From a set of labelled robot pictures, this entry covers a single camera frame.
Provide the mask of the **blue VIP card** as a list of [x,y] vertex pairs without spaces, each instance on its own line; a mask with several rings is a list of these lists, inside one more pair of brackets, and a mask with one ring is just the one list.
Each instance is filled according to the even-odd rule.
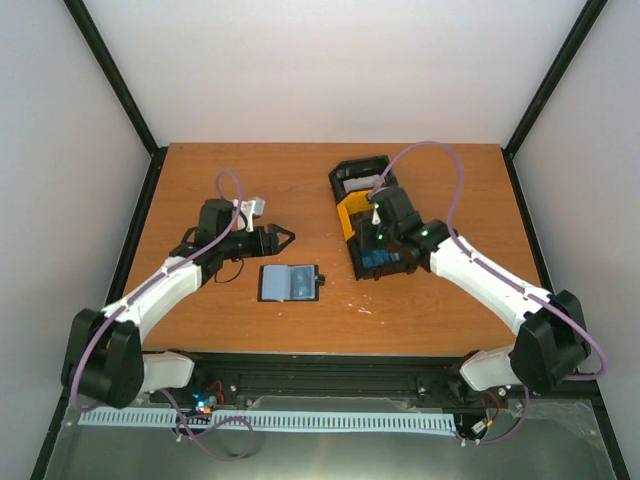
[[313,297],[314,274],[310,267],[296,267],[292,270],[291,290],[295,300],[309,300]]

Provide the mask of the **black bin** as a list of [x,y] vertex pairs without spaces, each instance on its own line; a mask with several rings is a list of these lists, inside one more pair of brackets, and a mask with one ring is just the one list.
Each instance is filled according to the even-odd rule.
[[343,182],[346,179],[374,174],[381,176],[389,164],[390,160],[387,155],[340,162],[328,175],[334,200],[338,203],[348,194],[343,187]]
[[347,250],[352,263],[352,269],[356,280],[379,280],[381,277],[395,275],[395,274],[411,274],[413,270],[410,265],[404,260],[402,256],[401,263],[395,263],[391,265],[384,265],[374,269],[366,269],[363,267],[360,255],[360,249],[357,237],[352,237],[349,241],[346,241]]

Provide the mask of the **black leather card holder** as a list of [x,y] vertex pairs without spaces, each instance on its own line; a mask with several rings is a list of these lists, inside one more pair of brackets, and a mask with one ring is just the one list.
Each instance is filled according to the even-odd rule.
[[264,265],[259,271],[259,302],[312,302],[326,278],[317,265]]

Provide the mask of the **yellow bin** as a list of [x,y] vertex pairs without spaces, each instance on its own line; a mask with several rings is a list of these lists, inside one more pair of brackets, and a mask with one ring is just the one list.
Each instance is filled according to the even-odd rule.
[[351,217],[374,210],[369,200],[369,194],[370,190],[351,191],[336,205],[345,241],[349,241],[355,235],[355,227]]

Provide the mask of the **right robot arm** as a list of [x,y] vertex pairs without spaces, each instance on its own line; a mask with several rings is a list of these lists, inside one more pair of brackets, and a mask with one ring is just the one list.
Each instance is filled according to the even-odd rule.
[[471,390],[521,385],[548,394],[576,380],[591,353],[581,302],[553,294],[500,267],[441,220],[424,222],[399,186],[370,194],[376,240],[399,254],[409,269],[422,268],[461,288],[514,334],[510,346],[471,354],[458,375]]

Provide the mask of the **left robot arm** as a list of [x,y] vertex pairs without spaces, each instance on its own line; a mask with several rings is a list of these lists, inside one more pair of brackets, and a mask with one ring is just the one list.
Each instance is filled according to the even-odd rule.
[[173,389],[186,402],[201,400],[208,378],[186,354],[146,354],[145,338],[182,300],[204,287],[225,261],[279,254],[295,239],[276,224],[254,225],[263,202],[210,199],[161,267],[123,298],[72,321],[61,381],[76,404],[86,397],[122,409],[141,393]]

